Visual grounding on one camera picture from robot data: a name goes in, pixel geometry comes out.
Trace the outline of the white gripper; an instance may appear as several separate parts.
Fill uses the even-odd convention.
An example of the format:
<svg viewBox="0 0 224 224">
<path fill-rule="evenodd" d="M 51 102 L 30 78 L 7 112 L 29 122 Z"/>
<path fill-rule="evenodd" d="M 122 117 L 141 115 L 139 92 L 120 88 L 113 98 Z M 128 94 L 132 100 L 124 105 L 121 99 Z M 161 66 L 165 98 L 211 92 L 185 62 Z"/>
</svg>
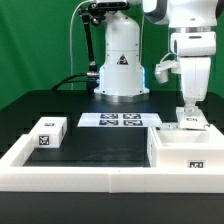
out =
<svg viewBox="0 0 224 224">
<path fill-rule="evenodd" d="M 198 111 L 196 102 L 203 101 L 207 93 L 211 58 L 182 57 L 179 59 L 179 63 L 184 112 L 187 115 L 196 114 Z"/>
</svg>

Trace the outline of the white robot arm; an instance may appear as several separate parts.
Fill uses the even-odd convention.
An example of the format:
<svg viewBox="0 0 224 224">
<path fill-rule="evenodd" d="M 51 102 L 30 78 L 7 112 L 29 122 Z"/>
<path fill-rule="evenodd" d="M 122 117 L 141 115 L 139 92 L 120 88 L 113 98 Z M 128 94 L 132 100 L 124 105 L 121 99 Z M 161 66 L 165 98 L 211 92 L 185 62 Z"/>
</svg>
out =
<svg viewBox="0 0 224 224">
<path fill-rule="evenodd" d="M 207 92 L 211 57 L 217 48 L 215 27 L 224 0 L 94 0 L 94 4 L 106 17 L 106 57 L 95 93 L 112 99 L 148 93 L 138 44 L 154 54 L 165 47 L 173 58 L 156 65 L 156 78 L 165 83 L 169 72 L 180 75 L 184 112 L 195 114 L 196 104 Z M 146 20 L 167 29 L 155 29 L 142 38 L 138 25 L 123 14 L 136 4 L 142 6 Z"/>
</svg>

